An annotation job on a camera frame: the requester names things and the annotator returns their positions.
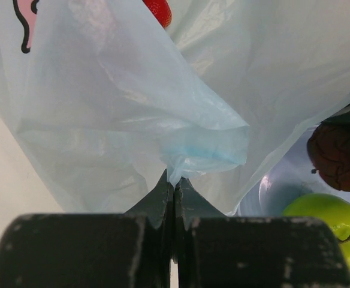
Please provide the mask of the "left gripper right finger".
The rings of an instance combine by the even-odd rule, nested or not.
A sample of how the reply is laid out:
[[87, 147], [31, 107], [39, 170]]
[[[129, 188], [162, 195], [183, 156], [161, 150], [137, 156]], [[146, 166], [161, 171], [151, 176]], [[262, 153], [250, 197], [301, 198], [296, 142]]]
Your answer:
[[350, 287], [335, 235], [312, 217], [227, 217], [181, 179], [174, 191], [180, 287]]

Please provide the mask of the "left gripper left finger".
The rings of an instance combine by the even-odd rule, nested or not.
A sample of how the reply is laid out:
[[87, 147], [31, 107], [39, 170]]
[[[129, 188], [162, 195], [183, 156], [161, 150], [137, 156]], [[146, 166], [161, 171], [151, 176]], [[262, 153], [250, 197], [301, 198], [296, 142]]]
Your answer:
[[122, 214], [16, 217], [0, 238], [0, 287], [169, 287], [172, 196], [162, 175]]

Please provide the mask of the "dark red fake apple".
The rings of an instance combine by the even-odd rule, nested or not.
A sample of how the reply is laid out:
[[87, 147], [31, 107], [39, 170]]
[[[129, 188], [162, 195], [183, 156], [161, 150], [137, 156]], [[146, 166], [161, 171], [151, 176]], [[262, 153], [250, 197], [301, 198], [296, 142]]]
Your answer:
[[321, 123], [307, 141], [311, 171], [338, 191], [350, 192], [350, 124]]

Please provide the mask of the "green fake apple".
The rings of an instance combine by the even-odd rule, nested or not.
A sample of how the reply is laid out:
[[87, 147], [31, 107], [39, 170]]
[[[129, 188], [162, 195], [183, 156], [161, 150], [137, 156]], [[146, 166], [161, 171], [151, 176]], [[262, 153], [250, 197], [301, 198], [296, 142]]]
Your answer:
[[350, 203], [331, 194], [310, 193], [297, 198], [284, 216], [315, 217], [324, 221], [336, 236], [350, 268]]

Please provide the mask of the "light blue plastic bag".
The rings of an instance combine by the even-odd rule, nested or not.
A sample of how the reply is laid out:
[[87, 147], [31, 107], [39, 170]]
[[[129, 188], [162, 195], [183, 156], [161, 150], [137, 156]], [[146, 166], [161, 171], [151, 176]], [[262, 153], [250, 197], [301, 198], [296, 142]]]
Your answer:
[[350, 103], [350, 1], [0, 1], [0, 116], [58, 204], [123, 212], [161, 173], [224, 214]]

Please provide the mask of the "red fake strawberry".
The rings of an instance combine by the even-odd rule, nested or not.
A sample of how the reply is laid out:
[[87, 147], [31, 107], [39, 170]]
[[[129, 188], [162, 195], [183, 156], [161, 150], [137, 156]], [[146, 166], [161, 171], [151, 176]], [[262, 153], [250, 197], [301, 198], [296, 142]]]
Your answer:
[[172, 12], [166, 0], [143, 0], [163, 28], [167, 28], [172, 21]]

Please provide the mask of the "blue plastic plate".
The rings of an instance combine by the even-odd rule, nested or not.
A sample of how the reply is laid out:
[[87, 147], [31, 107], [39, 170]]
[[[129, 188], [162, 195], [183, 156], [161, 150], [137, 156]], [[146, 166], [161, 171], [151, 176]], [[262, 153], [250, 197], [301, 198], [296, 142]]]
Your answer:
[[311, 170], [307, 153], [309, 136], [300, 138], [282, 159], [245, 195], [237, 208], [241, 217], [281, 217], [285, 208], [305, 194], [337, 196], [350, 203], [350, 192], [328, 186]]

